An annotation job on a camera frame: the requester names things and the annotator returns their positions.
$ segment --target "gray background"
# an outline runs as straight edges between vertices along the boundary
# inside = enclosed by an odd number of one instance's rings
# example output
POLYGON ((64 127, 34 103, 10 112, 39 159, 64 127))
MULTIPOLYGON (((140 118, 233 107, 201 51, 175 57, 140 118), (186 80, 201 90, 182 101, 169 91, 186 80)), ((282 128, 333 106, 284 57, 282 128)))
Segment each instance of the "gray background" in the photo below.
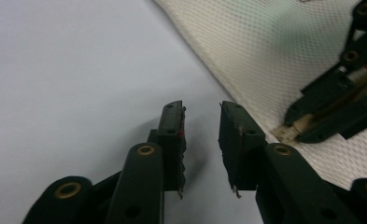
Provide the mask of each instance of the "gray background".
POLYGON ((0 1, 0 223, 20 223, 53 181, 122 168, 162 107, 188 108, 187 185, 165 223, 261 223, 230 190, 218 146, 231 100, 150 0, 0 1))

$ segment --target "white mesh fabric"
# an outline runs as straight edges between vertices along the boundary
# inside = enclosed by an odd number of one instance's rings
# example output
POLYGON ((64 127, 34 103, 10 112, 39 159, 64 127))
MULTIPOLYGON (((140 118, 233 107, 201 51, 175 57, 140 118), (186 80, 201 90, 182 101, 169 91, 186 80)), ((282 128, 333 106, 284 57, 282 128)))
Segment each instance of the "white mesh fabric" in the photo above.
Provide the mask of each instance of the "white mesh fabric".
MULTIPOLYGON (((265 131, 282 124, 300 89, 337 62, 353 0, 157 0, 238 104, 265 131)), ((274 142, 268 134, 268 140, 274 142)), ((367 130, 296 147, 317 172, 349 188, 367 177, 367 130)))

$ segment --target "robotic hand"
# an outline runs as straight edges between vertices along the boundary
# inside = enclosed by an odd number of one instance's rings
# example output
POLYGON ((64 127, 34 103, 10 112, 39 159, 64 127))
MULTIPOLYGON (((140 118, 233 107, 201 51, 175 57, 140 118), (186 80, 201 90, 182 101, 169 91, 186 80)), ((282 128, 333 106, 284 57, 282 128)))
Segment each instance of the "robotic hand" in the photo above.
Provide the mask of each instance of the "robotic hand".
POLYGON ((273 135, 294 145, 322 142, 336 133, 347 139, 366 129, 367 72, 359 71, 363 67, 367 68, 367 0, 353 9, 339 62, 301 90, 303 97, 289 107, 284 125, 273 135))

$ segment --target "white surface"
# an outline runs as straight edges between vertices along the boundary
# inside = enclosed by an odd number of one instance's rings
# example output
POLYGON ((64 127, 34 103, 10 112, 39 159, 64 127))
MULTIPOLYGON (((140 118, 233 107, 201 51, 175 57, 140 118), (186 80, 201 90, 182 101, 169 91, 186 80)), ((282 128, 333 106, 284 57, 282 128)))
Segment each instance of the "white surface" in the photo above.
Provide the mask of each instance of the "white surface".
POLYGON ((183 201, 165 195, 165 223, 261 223, 222 165, 229 96, 152 1, 0 1, 0 223, 22 222, 59 178, 119 171, 180 99, 187 185, 183 201))
MULTIPOLYGON (((357 0, 157 0, 226 90, 265 131, 334 65, 357 0)), ((268 134, 270 141, 275 139, 268 134)), ((325 179, 367 177, 367 130, 296 147, 325 179)))

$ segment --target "black bracket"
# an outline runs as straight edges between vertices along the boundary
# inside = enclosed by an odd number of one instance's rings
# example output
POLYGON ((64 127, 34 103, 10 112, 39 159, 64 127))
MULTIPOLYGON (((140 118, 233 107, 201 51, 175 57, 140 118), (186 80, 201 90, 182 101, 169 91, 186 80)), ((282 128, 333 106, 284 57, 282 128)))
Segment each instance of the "black bracket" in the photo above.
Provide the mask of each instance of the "black bracket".
MULTIPOLYGON (((367 128, 367 75, 364 83, 349 76, 367 64, 367 0, 358 3, 352 17, 339 62, 306 86, 286 112, 284 125, 305 126, 295 130, 298 142, 318 143, 336 133, 347 139, 367 128), (364 33, 355 39, 356 31, 364 33)), ((275 136, 288 142, 277 132, 275 136)))
POLYGON ((23 224, 163 223, 163 193, 177 190, 181 195, 185 183, 184 114, 181 101, 166 105, 159 129, 130 149, 121 172, 94 186, 79 176, 55 181, 23 224))
POLYGON ((267 145, 242 106, 222 103, 219 145, 232 188, 257 190, 264 223, 367 223, 367 179, 332 187, 294 147, 267 145))

